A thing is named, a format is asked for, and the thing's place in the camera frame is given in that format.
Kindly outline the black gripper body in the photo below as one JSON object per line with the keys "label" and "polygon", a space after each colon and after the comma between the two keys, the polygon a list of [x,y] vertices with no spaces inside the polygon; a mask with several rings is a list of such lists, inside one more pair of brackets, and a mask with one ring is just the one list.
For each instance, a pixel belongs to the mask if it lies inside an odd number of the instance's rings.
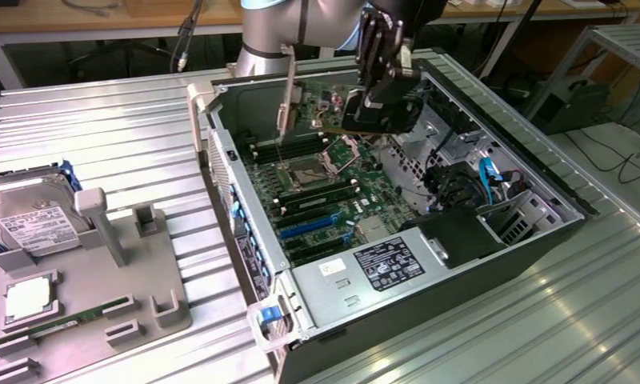
{"label": "black gripper body", "polygon": [[367,3],[394,22],[402,22],[403,36],[413,38],[421,26],[442,15],[446,0],[369,0]]}

